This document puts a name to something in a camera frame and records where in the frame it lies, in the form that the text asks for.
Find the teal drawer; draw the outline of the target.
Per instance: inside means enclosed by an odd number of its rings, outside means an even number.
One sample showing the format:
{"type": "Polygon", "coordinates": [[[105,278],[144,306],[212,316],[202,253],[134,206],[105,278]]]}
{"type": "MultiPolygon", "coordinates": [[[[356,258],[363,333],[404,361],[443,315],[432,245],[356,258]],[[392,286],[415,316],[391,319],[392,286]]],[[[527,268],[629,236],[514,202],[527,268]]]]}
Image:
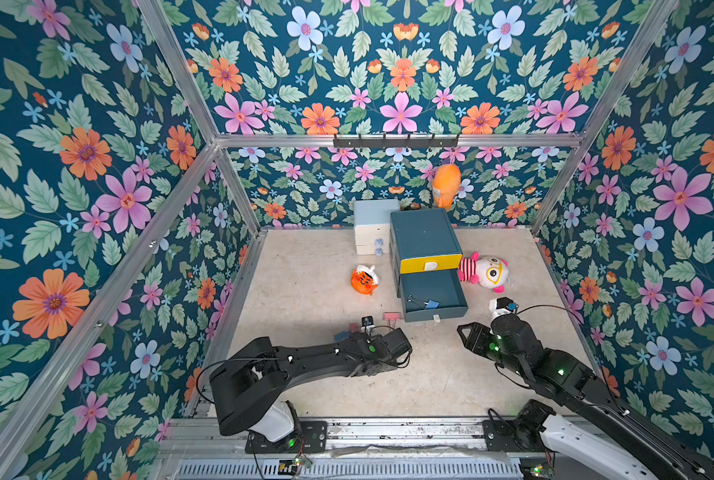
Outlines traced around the teal drawer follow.
{"type": "Polygon", "coordinates": [[[398,297],[402,300],[403,317],[408,323],[462,318],[469,309],[456,270],[400,275],[398,297]],[[425,310],[409,303],[409,295],[419,300],[435,300],[439,307],[425,310]]]}

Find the yellow top drawer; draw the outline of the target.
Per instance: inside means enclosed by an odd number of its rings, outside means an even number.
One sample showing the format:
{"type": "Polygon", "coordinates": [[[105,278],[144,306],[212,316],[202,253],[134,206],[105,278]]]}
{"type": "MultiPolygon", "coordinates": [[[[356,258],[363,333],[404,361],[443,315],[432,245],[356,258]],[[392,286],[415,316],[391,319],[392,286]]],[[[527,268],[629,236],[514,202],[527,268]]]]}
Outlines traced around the yellow top drawer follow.
{"type": "Polygon", "coordinates": [[[401,275],[407,275],[442,270],[457,270],[462,259],[463,255],[461,253],[402,258],[399,262],[399,273],[401,275]]]}

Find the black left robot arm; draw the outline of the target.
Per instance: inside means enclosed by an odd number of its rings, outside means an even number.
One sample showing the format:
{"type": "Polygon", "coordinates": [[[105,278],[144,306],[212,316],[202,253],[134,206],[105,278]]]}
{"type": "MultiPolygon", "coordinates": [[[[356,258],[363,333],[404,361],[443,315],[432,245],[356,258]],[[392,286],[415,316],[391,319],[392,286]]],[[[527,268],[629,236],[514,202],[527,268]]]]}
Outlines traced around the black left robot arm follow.
{"type": "Polygon", "coordinates": [[[279,442],[300,430],[298,415],[281,395],[299,385],[331,377],[375,376],[406,366],[412,346],[400,329],[386,334],[356,332],[330,344],[274,346],[252,340],[220,362],[209,376],[219,433],[247,431],[279,442]]]}

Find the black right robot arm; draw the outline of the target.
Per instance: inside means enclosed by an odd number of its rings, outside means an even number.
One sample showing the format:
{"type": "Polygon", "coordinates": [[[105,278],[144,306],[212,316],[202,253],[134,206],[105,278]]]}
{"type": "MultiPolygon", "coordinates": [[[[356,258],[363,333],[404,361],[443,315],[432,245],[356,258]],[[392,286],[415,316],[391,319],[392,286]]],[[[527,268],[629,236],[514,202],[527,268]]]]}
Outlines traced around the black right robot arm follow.
{"type": "Polygon", "coordinates": [[[460,325],[464,347],[518,374],[523,385],[564,406],[608,436],[584,439],[572,425],[538,401],[520,412],[519,436],[540,441],[601,473],[621,479],[714,479],[714,461],[688,448],[636,412],[609,389],[604,378],[568,352],[546,348],[532,327],[515,314],[490,325],[460,325]]]}

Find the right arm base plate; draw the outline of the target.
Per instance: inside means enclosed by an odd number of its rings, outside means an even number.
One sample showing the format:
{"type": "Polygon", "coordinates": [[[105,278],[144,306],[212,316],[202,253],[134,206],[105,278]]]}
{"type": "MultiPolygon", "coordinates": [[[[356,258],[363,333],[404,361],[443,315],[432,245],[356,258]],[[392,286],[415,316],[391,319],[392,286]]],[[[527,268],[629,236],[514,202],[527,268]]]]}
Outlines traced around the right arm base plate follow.
{"type": "Polygon", "coordinates": [[[543,451],[543,423],[554,414],[550,406],[534,399],[529,400],[514,417],[506,418],[489,408],[487,418],[482,421],[487,449],[498,452],[543,451]]]}

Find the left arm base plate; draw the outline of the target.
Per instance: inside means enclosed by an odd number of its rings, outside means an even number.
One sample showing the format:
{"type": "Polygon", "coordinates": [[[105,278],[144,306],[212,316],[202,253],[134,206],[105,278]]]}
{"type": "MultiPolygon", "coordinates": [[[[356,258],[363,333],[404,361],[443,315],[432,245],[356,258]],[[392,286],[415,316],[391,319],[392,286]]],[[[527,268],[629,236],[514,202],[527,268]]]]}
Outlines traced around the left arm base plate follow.
{"type": "Polygon", "coordinates": [[[298,420],[294,430],[281,440],[272,442],[250,433],[245,445],[247,454],[310,454],[326,450],[328,423],[322,420],[298,420]]]}

